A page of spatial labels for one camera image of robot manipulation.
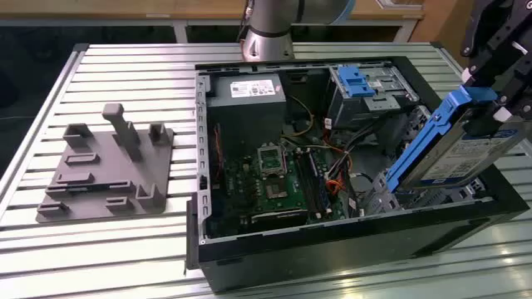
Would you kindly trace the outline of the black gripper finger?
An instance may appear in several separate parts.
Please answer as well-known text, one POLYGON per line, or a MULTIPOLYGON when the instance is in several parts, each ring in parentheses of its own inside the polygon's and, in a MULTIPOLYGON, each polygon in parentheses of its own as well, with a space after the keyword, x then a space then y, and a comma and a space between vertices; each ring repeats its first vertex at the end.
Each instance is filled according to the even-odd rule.
POLYGON ((463 57, 470 59, 466 85, 490 87, 525 55, 513 46, 527 31, 527 1, 474 1, 463 57))
POLYGON ((531 119, 531 19, 527 18, 527 31, 519 42, 513 46, 522 50, 523 56, 507 69, 511 77, 503 83, 495 99, 489 101, 482 113, 477 114, 469 124, 466 132, 474 136, 493 135, 503 123, 513 117, 531 119))

